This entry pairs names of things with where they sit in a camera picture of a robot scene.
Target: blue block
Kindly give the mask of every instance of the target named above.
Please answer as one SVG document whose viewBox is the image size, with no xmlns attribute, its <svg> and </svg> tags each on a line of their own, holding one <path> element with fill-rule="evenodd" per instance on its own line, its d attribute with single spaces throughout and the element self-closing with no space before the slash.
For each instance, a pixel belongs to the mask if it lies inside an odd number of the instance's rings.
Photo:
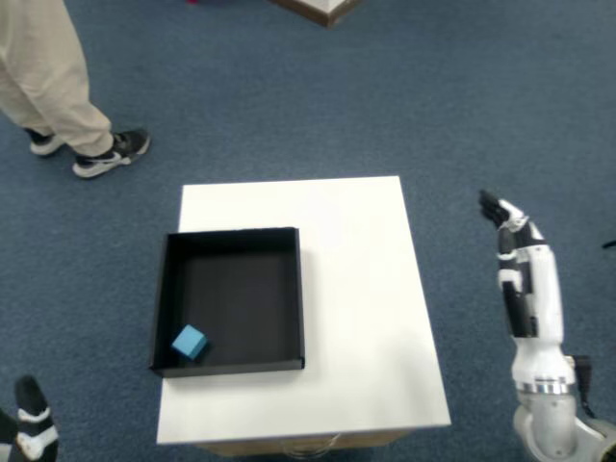
<svg viewBox="0 0 616 462">
<path fill-rule="evenodd" d="M 208 339 L 205 338 L 205 335 L 191 325 L 187 325 L 182 332 L 180 332 L 180 335 L 177 336 L 172 347 L 184 356 L 194 359 L 207 343 Z"/>
</svg>

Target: white tabletop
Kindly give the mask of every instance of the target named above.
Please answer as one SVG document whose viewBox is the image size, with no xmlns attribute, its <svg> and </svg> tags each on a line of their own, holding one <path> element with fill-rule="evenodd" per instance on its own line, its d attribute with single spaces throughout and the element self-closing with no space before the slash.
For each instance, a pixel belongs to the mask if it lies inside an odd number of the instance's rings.
<svg viewBox="0 0 616 462">
<path fill-rule="evenodd" d="M 306 368 L 164 379 L 158 443 L 450 424 L 399 179 L 184 187 L 180 232 L 284 226 Z"/>
</svg>

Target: khaki pants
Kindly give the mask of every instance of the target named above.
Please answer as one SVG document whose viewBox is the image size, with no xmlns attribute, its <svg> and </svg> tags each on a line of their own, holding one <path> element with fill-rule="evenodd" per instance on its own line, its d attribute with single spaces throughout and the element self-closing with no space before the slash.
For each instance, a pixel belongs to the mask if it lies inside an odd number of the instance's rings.
<svg viewBox="0 0 616 462">
<path fill-rule="evenodd" d="M 64 0 L 0 0 L 0 110 L 86 156 L 112 147 L 111 123 L 90 103 L 84 53 Z"/>
</svg>

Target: robotic arm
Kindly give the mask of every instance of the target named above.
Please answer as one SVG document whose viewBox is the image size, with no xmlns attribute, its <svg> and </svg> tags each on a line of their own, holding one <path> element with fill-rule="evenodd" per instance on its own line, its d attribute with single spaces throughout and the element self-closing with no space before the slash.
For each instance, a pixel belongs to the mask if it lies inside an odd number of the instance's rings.
<svg viewBox="0 0 616 462">
<path fill-rule="evenodd" d="M 487 192 L 481 192 L 479 202 L 499 233 L 499 285 L 517 348 L 512 366 L 521 403 L 516 432 L 539 462 L 616 462 L 616 426 L 577 418 L 577 374 L 584 385 L 582 405 L 594 418 L 585 399 L 589 362 L 560 349 L 562 305 L 552 250 L 520 209 Z"/>
</svg>

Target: black tray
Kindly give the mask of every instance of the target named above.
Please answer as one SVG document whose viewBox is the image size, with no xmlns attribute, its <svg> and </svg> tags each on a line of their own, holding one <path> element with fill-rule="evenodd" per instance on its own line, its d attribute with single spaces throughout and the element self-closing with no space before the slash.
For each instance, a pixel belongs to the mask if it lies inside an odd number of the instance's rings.
<svg viewBox="0 0 616 462">
<path fill-rule="evenodd" d="M 186 324 L 208 339 L 194 361 L 171 348 Z M 303 369 L 298 230 L 168 235 L 153 330 L 163 377 Z"/>
</svg>

